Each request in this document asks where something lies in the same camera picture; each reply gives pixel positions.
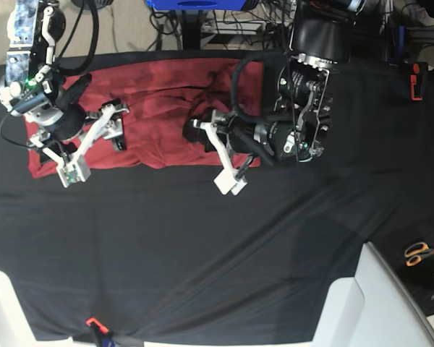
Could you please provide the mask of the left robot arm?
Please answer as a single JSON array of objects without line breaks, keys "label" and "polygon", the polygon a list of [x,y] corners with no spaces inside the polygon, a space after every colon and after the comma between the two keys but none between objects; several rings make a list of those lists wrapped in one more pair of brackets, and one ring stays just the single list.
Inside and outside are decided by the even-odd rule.
[{"label": "left robot arm", "polygon": [[278,81],[272,111],[253,116],[239,103],[237,86],[244,68],[267,59],[272,51],[252,53],[234,71],[230,111],[209,108],[191,118],[184,137],[215,152],[222,170],[214,184],[222,194],[239,194],[245,173],[259,159],[268,166],[307,163],[323,154],[333,102],[327,91],[335,65],[350,59],[352,31],[363,1],[297,1],[289,43],[283,45],[286,65]]}]

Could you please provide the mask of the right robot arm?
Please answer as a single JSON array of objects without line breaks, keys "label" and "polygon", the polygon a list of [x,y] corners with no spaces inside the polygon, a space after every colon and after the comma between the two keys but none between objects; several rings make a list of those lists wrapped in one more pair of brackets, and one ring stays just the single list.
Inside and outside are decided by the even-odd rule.
[{"label": "right robot arm", "polygon": [[7,23],[9,50],[0,81],[0,103],[8,116],[35,125],[23,148],[56,164],[64,187],[85,182],[90,176],[87,151],[99,139],[126,150],[123,113],[119,100],[86,111],[79,103],[92,81],[88,73],[99,35],[98,8],[83,1],[93,20],[88,55],[77,68],[61,66],[56,44],[64,34],[66,18],[58,1],[17,1]]}]

